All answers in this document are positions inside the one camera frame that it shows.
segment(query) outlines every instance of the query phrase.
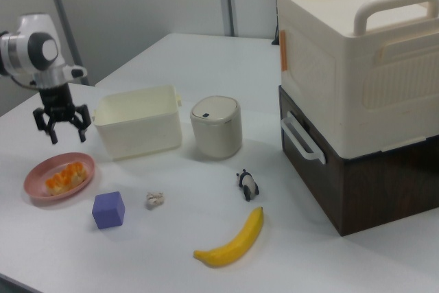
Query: purple cube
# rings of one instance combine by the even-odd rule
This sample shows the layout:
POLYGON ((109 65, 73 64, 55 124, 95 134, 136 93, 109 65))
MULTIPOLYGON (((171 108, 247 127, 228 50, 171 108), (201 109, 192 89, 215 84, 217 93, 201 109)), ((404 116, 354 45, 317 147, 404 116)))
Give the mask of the purple cube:
POLYGON ((125 215, 125 205, 121 193, 110 192, 109 194, 96 195, 95 204, 91 211, 99 229, 121 226, 125 215))

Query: pink plate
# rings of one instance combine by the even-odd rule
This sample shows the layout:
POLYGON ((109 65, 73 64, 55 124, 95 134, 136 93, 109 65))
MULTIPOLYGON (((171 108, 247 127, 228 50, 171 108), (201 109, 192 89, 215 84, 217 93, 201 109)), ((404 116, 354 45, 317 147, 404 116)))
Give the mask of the pink plate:
POLYGON ((86 185, 88 185, 95 173, 95 161, 87 154, 80 152, 70 152, 68 154, 59 154, 49 158, 33 168, 26 176, 24 188, 26 193, 37 200, 57 200, 66 198, 75 194, 86 185), (77 187, 59 194, 51 196, 46 190, 46 180, 51 178, 55 173, 61 172, 68 164, 79 161, 87 171, 86 180, 77 187))

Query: dark brown wooden box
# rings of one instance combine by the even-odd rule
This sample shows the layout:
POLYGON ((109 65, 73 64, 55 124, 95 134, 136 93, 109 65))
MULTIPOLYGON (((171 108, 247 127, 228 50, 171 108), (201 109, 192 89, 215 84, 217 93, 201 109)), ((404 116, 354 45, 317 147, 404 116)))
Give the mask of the dark brown wooden box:
POLYGON ((281 119, 291 112, 324 152, 326 164, 304 159, 282 130, 284 153, 341 236, 439 207, 439 136, 342 159, 281 86, 279 100, 281 119))

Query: yellow banana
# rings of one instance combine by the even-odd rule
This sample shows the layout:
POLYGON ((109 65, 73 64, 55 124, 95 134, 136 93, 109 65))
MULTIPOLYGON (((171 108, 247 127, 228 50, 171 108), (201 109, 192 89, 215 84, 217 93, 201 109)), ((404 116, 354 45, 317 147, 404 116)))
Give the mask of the yellow banana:
POLYGON ((229 243, 213 250, 195 250, 193 257, 212 267, 226 266, 244 255, 253 245, 263 225, 263 209, 257 207, 250 213, 238 235, 229 243))

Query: panda figurine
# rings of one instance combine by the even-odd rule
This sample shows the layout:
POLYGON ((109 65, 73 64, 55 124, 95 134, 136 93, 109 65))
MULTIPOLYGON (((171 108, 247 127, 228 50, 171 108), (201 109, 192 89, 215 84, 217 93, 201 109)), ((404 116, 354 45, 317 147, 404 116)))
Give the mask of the panda figurine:
POLYGON ((251 196, 259 195, 259 188, 253 180, 252 174, 243 169, 241 174, 236 173, 236 177, 239 181, 239 187, 244 189, 244 196, 248 202, 250 202, 251 196))

